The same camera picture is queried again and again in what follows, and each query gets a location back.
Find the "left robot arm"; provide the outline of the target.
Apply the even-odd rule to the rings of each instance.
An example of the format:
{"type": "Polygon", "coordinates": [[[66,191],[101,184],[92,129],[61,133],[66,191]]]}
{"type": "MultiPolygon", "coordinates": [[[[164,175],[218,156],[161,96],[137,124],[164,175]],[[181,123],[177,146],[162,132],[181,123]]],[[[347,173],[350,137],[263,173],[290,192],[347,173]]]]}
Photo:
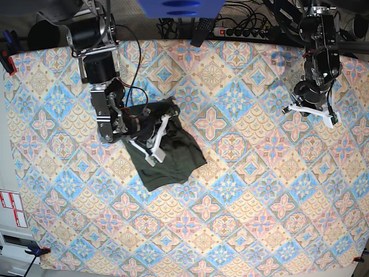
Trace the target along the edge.
{"type": "Polygon", "coordinates": [[[340,114],[333,110],[332,93],[335,80],[342,71],[336,45],[334,16],[330,6],[321,1],[302,1],[303,15],[298,23],[297,35],[290,32],[281,13],[281,1],[274,1],[273,13],[279,27],[294,42],[304,46],[304,77],[291,93],[293,102],[283,113],[297,111],[307,117],[314,114],[322,118],[328,128],[341,122],[340,114]]]}

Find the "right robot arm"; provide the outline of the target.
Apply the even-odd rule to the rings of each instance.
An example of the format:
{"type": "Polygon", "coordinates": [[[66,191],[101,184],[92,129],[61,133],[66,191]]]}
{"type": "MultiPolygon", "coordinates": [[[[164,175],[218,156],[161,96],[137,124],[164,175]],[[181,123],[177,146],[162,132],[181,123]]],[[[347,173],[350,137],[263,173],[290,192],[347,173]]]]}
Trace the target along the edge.
{"type": "Polygon", "coordinates": [[[49,23],[66,27],[66,40],[77,59],[81,81],[92,85],[91,102],[97,115],[98,131],[106,143],[125,140],[143,153],[151,166],[163,163],[162,137],[170,115],[154,115],[143,107],[130,114],[124,101],[125,84],[115,66],[113,51],[118,49],[111,4],[106,1],[46,1],[39,14],[49,23]]]}

